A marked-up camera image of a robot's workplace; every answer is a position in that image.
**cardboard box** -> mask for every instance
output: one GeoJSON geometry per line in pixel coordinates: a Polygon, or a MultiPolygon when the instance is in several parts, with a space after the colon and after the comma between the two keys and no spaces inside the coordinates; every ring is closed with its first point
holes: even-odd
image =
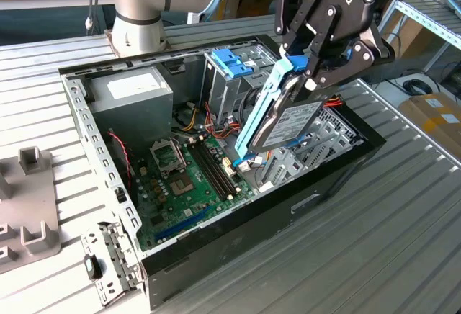
{"type": "Polygon", "coordinates": [[[398,110],[461,160],[461,107],[445,94],[411,97],[398,110]]]}
{"type": "Polygon", "coordinates": [[[269,6],[274,0],[241,0],[237,17],[260,17],[269,13],[269,6]]]}

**red wire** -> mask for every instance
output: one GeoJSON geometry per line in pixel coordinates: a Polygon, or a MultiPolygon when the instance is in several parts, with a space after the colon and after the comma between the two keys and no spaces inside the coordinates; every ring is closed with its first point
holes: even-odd
{"type": "Polygon", "coordinates": [[[228,137],[233,131],[238,130],[240,128],[240,125],[236,122],[229,124],[231,129],[229,131],[223,130],[220,134],[215,133],[214,127],[212,125],[212,120],[211,120],[211,111],[210,107],[208,106],[208,103],[205,102],[205,109],[207,110],[207,116],[205,118],[205,129],[211,133],[215,138],[217,139],[224,139],[228,137]]]}
{"type": "Polygon", "coordinates": [[[128,159],[128,153],[127,153],[127,149],[125,147],[125,144],[114,133],[107,132],[107,134],[112,136],[120,144],[120,147],[122,148],[123,154],[125,155],[125,161],[127,163],[128,188],[131,188],[130,160],[128,159]]]}

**ram slot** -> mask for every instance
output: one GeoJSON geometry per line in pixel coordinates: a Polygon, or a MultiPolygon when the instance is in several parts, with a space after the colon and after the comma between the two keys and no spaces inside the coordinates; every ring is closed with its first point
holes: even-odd
{"type": "Polygon", "coordinates": [[[192,154],[192,157],[194,160],[197,162],[198,166],[200,167],[200,170],[202,173],[205,174],[205,177],[207,180],[210,182],[212,185],[213,189],[216,191],[218,194],[219,198],[224,199],[227,197],[225,193],[225,188],[220,184],[220,182],[212,175],[212,170],[209,168],[208,164],[202,159],[201,155],[199,154],[197,150],[197,146],[193,145],[189,148],[190,154],[192,154]]]}
{"type": "Polygon", "coordinates": [[[220,182],[225,186],[228,190],[229,194],[235,195],[237,194],[236,189],[233,187],[232,182],[229,180],[228,175],[221,169],[219,164],[215,162],[213,159],[208,147],[202,144],[199,148],[199,152],[203,155],[206,159],[206,162],[210,164],[210,166],[215,170],[213,174],[219,178],[220,182]]]}
{"type": "Polygon", "coordinates": [[[189,152],[222,200],[227,199],[230,194],[236,194],[236,189],[224,174],[224,171],[213,160],[206,146],[203,144],[191,145],[189,152]]]}

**metal shelf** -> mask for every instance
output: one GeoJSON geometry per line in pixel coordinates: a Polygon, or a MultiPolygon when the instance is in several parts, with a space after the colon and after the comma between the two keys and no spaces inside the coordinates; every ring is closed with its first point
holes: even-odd
{"type": "MultiPolygon", "coordinates": [[[[446,5],[445,0],[393,0],[382,18],[379,27],[381,32],[385,30],[395,11],[400,11],[403,16],[391,33],[398,34],[410,18],[446,41],[427,63],[424,71],[428,71],[434,65],[449,45],[461,50],[461,19],[446,5]]],[[[387,41],[391,42],[394,37],[395,35],[389,35],[387,41]]]]}

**green motherboard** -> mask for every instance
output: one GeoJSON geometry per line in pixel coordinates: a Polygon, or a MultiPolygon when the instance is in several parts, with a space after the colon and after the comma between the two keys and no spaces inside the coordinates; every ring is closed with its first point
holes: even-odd
{"type": "MultiPolygon", "coordinates": [[[[229,177],[224,172],[222,160],[225,154],[216,139],[207,138],[202,142],[202,147],[206,148],[209,152],[207,156],[211,156],[220,167],[220,176],[226,176],[236,189],[235,195],[230,197],[218,194],[215,190],[215,179],[210,178],[213,175],[210,175],[209,167],[204,166],[201,159],[191,154],[193,150],[190,147],[185,143],[176,147],[186,165],[181,172],[172,171],[162,177],[158,163],[151,153],[145,154],[132,164],[135,171],[132,185],[137,186],[137,211],[142,221],[138,240],[144,251],[254,195],[252,188],[241,177],[229,177]]],[[[171,153],[169,154],[168,149],[161,151],[161,155],[157,156],[160,166],[172,161],[174,157],[171,153]]]]}

